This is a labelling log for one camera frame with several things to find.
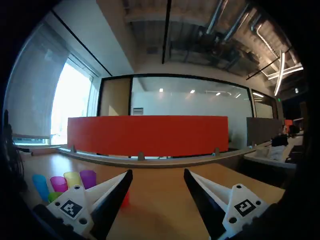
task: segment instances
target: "glass partition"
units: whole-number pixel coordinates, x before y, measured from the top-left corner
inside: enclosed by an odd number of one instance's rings
[[[134,78],[131,115],[227,116],[229,150],[247,146],[246,118],[252,117],[248,89],[177,77]]]
[[[257,118],[278,118],[276,100],[261,92],[252,90]]]

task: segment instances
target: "green plastic cup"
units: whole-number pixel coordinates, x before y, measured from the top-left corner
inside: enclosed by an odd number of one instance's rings
[[[49,203],[52,203],[54,200],[56,200],[62,194],[63,194],[63,192],[51,192],[51,193],[49,193],[49,195],[48,195]]]

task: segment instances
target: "plastic cup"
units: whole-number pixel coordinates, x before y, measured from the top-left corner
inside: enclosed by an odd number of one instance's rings
[[[68,190],[67,180],[64,177],[52,177],[50,182],[55,192],[65,192]]]
[[[40,194],[40,197],[42,198],[42,200],[47,202],[49,190],[47,186],[46,177],[43,175],[35,174],[32,176],[32,181],[38,193]]]
[[[49,203],[52,203],[54,200],[56,200],[62,194],[63,194],[63,192],[51,192],[51,193],[49,193],[49,195],[48,195]]]
[[[122,201],[121,208],[124,208],[124,207],[129,205],[129,198],[130,198],[130,193],[129,193],[129,190],[128,190],[126,195],[124,196],[123,201]]]
[[[80,185],[80,176],[77,172],[65,172],[63,176],[67,180],[68,187],[71,188],[74,185]]]
[[[97,174],[93,170],[81,171],[80,177],[81,177],[84,189],[92,188],[97,185]]]

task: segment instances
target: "red plastic cup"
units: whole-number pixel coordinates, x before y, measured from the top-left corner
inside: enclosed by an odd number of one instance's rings
[[[50,182],[55,192],[65,192],[68,190],[67,180],[64,177],[52,177]]]
[[[123,201],[122,201],[121,208],[129,205],[129,198],[130,198],[130,194],[129,194],[129,190],[128,190],[126,195],[124,196]]]
[[[81,171],[80,177],[81,177],[84,189],[92,188],[97,185],[97,174],[93,170]]]

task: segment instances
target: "gray partition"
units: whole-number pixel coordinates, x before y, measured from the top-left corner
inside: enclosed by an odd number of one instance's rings
[[[282,121],[271,118],[247,118],[248,146],[261,144],[281,133]]]

